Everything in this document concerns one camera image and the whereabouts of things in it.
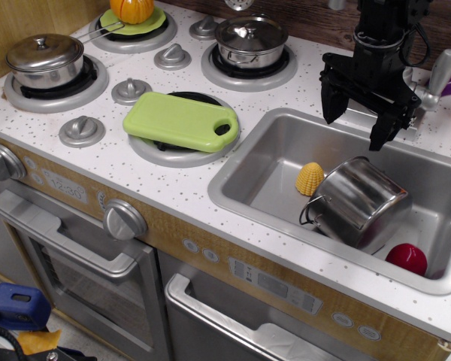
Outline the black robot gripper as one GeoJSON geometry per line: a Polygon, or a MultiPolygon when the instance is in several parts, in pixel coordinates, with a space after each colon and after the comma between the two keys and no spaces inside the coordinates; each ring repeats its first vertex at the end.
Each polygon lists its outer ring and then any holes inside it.
{"type": "Polygon", "coordinates": [[[321,72],[322,115],[333,123],[347,109],[349,100],[378,114],[370,133],[370,151],[379,151],[410,121],[420,100],[403,80],[413,46],[412,35],[395,41],[355,35],[352,56],[326,53],[321,72]]]}

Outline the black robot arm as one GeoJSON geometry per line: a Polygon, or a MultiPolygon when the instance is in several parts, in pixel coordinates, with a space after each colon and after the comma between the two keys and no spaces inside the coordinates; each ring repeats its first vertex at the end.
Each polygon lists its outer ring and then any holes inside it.
{"type": "Polygon", "coordinates": [[[320,74],[322,115],[333,123],[353,100],[377,115],[370,133],[371,151],[380,150],[407,129],[421,101],[403,78],[414,39],[427,35],[420,20],[428,1],[360,1],[352,56],[326,53],[320,74]]]}

